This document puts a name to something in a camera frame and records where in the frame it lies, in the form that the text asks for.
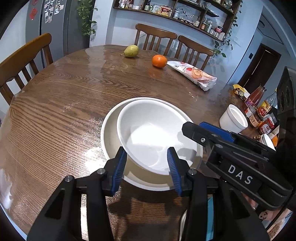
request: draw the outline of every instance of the wooden dining table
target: wooden dining table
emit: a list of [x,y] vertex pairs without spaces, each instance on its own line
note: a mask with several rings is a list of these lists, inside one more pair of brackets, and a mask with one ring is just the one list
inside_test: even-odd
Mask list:
[[[125,46],[104,45],[69,54],[40,71],[13,97],[0,128],[0,202],[26,234],[66,175],[84,177],[106,163],[100,141],[103,120],[118,103],[154,97],[172,103],[194,123],[219,126],[229,104],[243,102],[219,81],[203,91],[166,66],[152,66],[154,51],[121,56]],[[242,132],[253,137],[254,128]],[[199,171],[215,176],[204,158]],[[188,205],[174,190],[143,190],[122,180],[107,198],[115,240],[177,241]],[[82,218],[86,205],[81,207]],[[82,235],[87,239],[86,222]]]

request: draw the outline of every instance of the pear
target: pear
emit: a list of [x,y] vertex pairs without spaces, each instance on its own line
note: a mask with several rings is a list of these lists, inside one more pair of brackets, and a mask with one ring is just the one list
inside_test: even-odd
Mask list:
[[137,45],[130,45],[123,52],[124,56],[128,58],[136,57],[138,53],[139,53],[139,48]]

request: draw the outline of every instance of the chair backrest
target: chair backrest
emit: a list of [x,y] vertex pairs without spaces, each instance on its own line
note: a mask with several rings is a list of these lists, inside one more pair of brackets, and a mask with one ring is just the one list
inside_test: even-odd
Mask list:
[[21,80],[19,73],[22,72],[28,82],[31,79],[26,68],[27,64],[30,64],[35,75],[38,74],[39,71],[34,62],[34,58],[39,51],[43,49],[47,65],[50,65],[53,62],[49,49],[51,41],[52,36],[49,33],[43,34],[19,48],[0,63],[0,92],[8,104],[11,103],[13,93],[9,89],[7,82],[15,79],[17,85],[22,89],[25,85]]
[[[207,57],[202,65],[202,67],[200,68],[201,70],[204,70],[209,58],[214,55],[214,52],[212,50],[210,50],[209,48],[207,48],[201,44],[198,44],[198,43],[192,41],[191,39],[188,39],[182,35],[179,36],[178,40],[179,40],[179,46],[178,46],[177,52],[175,54],[175,58],[179,58],[182,45],[185,44],[187,46],[187,50],[186,50],[186,53],[185,53],[182,61],[185,63],[191,64],[194,52],[196,51],[197,54],[196,54],[195,60],[193,62],[193,66],[196,66],[196,63],[198,61],[198,57],[200,56],[200,53],[207,54]],[[190,49],[192,49],[192,51],[191,51],[189,60],[186,61]]]
[[154,45],[154,41],[155,41],[155,37],[158,37],[158,41],[157,41],[155,49],[154,49],[154,51],[156,51],[156,52],[158,51],[161,39],[169,38],[170,40],[168,41],[168,45],[167,45],[167,47],[165,49],[165,52],[163,54],[164,56],[166,56],[168,54],[168,51],[170,50],[170,46],[171,46],[173,40],[177,38],[177,34],[175,34],[173,32],[169,32],[169,31],[159,29],[159,28],[154,28],[154,27],[144,25],[144,24],[141,24],[141,23],[136,24],[136,29],[138,31],[137,31],[137,35],[136,35],[135,45],[138,45],[141,31],[143,31],[144,33],[147,34],[146,39],[145,39],[145,43],[144,43],[144,46],[143,46],[144,50],[147,49],[147,44],[148,44],[148,40],[149,40],[150,35],[152,35],[153,37],[152,37],[152,40],[151,40],[151,43],[150,43],[150,46],[149,46],[148,50],[152,50],[153,45]]

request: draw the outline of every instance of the refrigerator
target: refrigerator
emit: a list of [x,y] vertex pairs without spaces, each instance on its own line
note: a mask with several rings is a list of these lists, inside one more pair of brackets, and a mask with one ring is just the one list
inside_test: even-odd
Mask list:
[[[77,0],[30,0],[26,18],[26,42],[50,33],[52,41],[49,48],[53,61],[88,48],[89,36],[84,36],[81,31],[82,20],[77,7]],[[46,67],[43,53],[39,52],[34,61],[39,71]]]

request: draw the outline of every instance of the orange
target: orange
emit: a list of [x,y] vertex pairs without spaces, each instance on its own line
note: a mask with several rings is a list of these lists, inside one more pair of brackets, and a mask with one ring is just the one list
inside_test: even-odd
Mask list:
[[157,54],[152,58],[152,65],[157,68],[163,68],[166,66],[168,60],[165,56]]

